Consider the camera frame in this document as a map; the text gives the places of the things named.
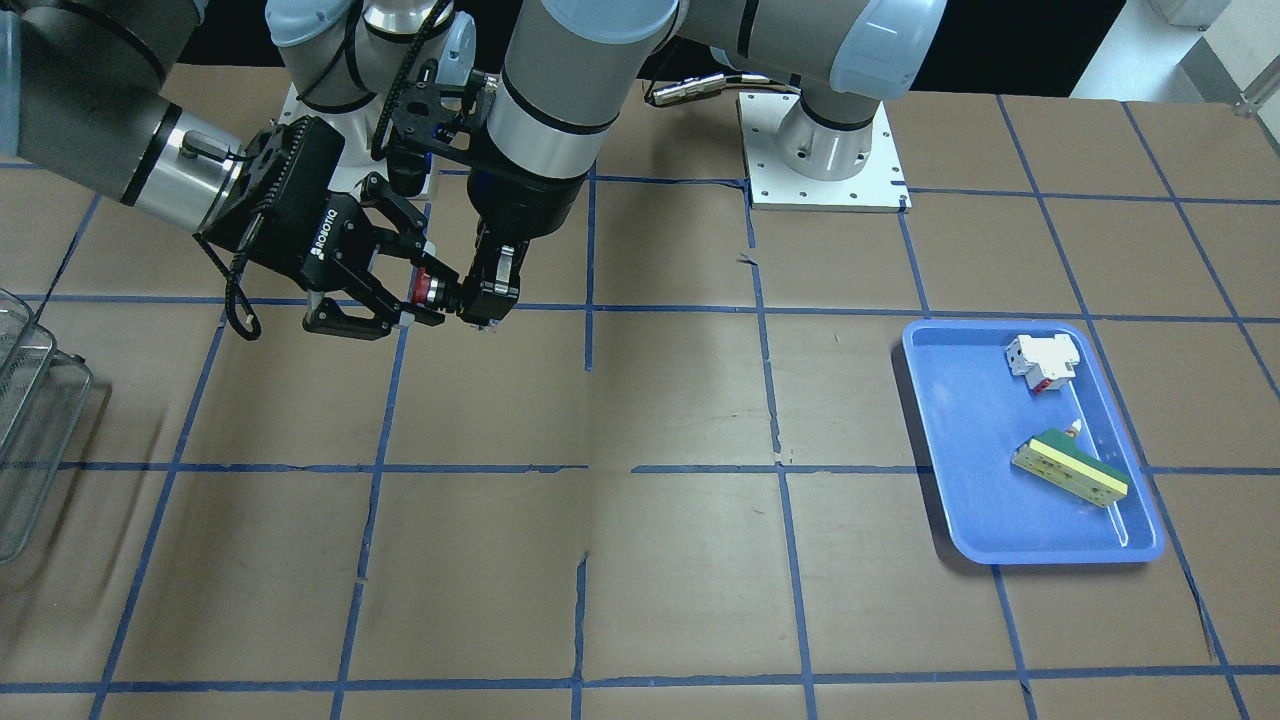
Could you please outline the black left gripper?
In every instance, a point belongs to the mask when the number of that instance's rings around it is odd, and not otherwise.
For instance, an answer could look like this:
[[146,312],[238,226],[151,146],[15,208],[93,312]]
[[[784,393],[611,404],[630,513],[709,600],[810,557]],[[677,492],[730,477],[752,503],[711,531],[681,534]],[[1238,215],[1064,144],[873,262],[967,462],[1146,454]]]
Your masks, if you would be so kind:
[[477,213],[475,252],[462,284],[462,310],[477,311],[479,325],[500,323],[521,295],[521,268],[530,240],[557,232],[588,176],[548,178],[520,168],[475,167],[468,200]]

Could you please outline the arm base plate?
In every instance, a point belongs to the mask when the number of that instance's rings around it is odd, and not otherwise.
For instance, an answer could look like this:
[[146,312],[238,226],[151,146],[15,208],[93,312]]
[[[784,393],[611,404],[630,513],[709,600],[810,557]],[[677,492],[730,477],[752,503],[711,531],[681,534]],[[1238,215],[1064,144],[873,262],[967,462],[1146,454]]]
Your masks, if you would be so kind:
[[860,129],[831,129],[796,94],[737,100],[751,205],[760,210],[906,213],[913,201],[884,108]]
[[453,1],[269,1],[265,18],[292,81],[282,122],[320,117],[344,137],[330,190],[390,174],[372,158],[375,129],[420,29],[419,65],[434,59],[445,82],[462,85],[475,64],[475,20]]

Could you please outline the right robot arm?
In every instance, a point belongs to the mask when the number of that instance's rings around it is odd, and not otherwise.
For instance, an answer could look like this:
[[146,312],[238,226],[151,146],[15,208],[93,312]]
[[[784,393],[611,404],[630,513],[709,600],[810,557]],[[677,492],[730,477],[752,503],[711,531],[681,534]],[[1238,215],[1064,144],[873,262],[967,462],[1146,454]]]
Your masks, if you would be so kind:
[[463,306],[412,200],[431,169],[392,123],[470,36],[449,1],[269,1],[291,74],[251,140],[163,96],[207,1],[5,1],[3,152],[189,232],[221,277],[225,316],[261,324],[250,266],[306,297],[303,328],[380,340]]

